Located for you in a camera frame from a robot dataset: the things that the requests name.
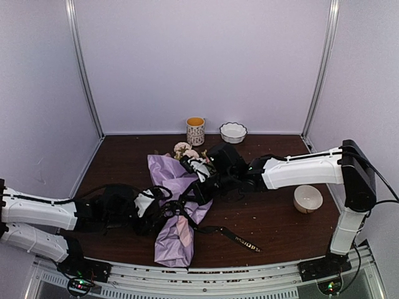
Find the white wall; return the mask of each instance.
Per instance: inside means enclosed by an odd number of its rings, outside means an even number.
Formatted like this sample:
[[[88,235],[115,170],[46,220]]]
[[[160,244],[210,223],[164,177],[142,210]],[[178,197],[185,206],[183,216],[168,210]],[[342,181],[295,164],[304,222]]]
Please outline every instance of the white wall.
[[[99,141],[65,2],[0,0],[0,44],[0,178],[22,192],[68,197]],[[2,299],[19,298],[33,257],[0,244]]]
[[[84,0],[76,12],[106,133],[300,133],[330,1]]]
[[[355,140],[399,192],[399,2],[342,1],[327,78],[310,130],[315,148]],[[391,199],[378,185],[379,200]],[[343,201],[342,188],[334,188]],[[377,206],[363,236],[389,298],[398,298],[399,205]]]

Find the scalloped bowl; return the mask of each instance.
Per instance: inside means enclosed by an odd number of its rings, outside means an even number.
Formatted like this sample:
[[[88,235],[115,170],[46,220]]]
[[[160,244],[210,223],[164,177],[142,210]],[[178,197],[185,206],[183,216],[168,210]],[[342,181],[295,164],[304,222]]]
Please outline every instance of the scalloped bowl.
[[[225,123],[220,127],[222,139],[232,144],[243,142],[247,133],[247,128],[239,123]]]

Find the flower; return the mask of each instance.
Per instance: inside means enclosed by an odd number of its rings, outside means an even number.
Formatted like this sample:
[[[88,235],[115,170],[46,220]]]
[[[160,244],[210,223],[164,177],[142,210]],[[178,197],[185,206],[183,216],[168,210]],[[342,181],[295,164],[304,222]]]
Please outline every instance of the flower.
[[[186,150],[190,150],[190,149],[192,149],[192,147],[187,142],[179,142],[175,145],[175,147],[173,148],[173,151],[175,153],[177,153],[177,152],[184,153]]]
[[[183,156],[189,156],[190,158],[199,158],[199,154],[193,149],[186,150],[183,153]]]

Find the purple fabric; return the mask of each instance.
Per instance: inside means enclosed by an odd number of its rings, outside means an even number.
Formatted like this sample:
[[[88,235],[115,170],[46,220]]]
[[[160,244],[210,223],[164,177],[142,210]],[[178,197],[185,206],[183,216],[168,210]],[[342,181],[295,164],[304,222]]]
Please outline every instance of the purple fabric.
[[[154,185],[161,185],[171,190],[177,200],[179,195],[195,181],[196,174],[188,174],[176,159],[167,156],[148,155],[148,168]],[[187,202],[185,210],[187,214],[199,224],[212,206],[212,201],[199,206],[195,202]],[[186,247],[181,243],[176,223],[178,216],[174,216],[166,222],[155,241],[155,262],[167,267],[188,267],[194,255],[194,243]],[[194,239],[194,230],[190,227],[191,239]]]

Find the lavender satin cloth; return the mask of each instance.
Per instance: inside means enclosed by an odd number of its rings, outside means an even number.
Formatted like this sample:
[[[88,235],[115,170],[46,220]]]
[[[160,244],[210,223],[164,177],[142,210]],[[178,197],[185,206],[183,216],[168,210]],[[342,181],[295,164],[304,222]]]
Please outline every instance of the lavender satin cloth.
[[[157,154],[148,155],[148,168],[154,185],[168,188],[177,200],[191,182],[198,179],[196,174],[189,174],[176,159]],[[187,202],[185,211],[199,224],[212,206],[212,201],[199,206]],[[168,219],[155,241],[155,262],[167,267],[188,267],[194,255],[194,230],[183,216]]]

